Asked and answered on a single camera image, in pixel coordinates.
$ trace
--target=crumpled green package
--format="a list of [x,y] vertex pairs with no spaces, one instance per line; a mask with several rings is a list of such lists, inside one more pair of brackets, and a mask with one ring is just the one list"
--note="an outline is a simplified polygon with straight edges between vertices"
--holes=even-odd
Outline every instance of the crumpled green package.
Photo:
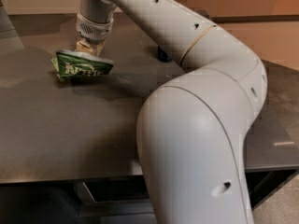
[[65,82],[71,77],[98,77],[107,75],[113,68],[113,61],[92,56],[85,52],[57,50],[57,57],[51,59],[57,77]]

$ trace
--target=black object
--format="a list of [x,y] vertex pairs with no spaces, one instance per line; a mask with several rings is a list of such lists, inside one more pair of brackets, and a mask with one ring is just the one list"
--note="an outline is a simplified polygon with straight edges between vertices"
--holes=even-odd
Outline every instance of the black object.
[[170,63],[171,57],[158,46],[158,60],[163,63]]

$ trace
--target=floor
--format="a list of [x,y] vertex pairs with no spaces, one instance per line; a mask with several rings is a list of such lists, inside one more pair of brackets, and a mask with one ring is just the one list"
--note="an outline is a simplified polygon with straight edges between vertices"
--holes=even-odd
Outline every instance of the floor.
[[[298,22],[224,24],[223,26],[244,43],[249,44],[263,59],[299,70],[299,52],[296,52],[299,39],[295,39],[299,38],[296,29]],[[47,31],[38,31],[38,27],[32,27],[31,31],[19,35],[23,41],[30,43],[31,36],[43,32]],[[53,42],[57,42],[57,39],[59,37],[55,36]],[[67,49],[73,46],[63,45]],[[51,44],[44,44],[44,46],[50,49]],[[284,66],[273,65],[268,69],[269,78],[274,81],[269,87],[269,104],[290,137],[299,145],[299,72]],[[146,215],[145,220],[140,216],[116,217],[113,220],[98,217],[78,218],[78,200],[73,194],[69,189],[55,187],[0,188],[0,223],[150,224],[155,222],[153,215]],[[299,177],[295,177],[256,208],[253,214],[255,224],[299,224]]]

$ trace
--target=green chip bag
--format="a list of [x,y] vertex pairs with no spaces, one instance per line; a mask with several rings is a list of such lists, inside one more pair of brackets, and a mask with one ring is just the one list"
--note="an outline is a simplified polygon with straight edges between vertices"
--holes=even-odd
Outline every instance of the green chip bag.
[[58,50],[56,58],[51,60],[60,81],[71,77],[98,77],[107,75],[113,67],[108,59],[92,56],[85,52]]

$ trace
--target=white robotic arm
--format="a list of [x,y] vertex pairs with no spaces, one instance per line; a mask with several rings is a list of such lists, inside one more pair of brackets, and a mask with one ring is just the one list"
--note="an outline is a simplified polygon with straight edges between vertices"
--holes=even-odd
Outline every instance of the white robotic arm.
[[81,35],[104,41],[114,4],[193,70],[155,91],[137,123],[139,158],[159,224],[252,224],[243,143],[265,100],[261,60],[173,0],[82,0]]

